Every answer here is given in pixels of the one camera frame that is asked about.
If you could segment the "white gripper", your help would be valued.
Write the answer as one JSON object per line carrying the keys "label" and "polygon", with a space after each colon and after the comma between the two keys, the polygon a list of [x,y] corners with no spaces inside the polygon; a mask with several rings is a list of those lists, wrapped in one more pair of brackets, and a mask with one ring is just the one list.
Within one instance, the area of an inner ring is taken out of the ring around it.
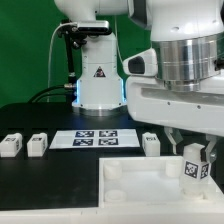
{"label": "white gripper", "polygon": [[224,75],[200,84],[198,92],[173,92],[152,77],[131,76],[126,82],[127,107],[134,120],[165,126],[174,155],[183,140],[178,129],[210,134],[206,135],[205,153],[207,162],[213,163],[216,136],[224,137]]}

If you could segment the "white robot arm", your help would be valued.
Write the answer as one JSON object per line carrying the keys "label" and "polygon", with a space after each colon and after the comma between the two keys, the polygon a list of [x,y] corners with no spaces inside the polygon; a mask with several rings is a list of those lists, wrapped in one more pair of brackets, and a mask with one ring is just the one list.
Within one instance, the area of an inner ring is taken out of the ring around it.
{"label": "white robot arm", "polygon": [[125,14],[128,111],[137,121],[224,137],[224,0],[54,0],[76,29]]}

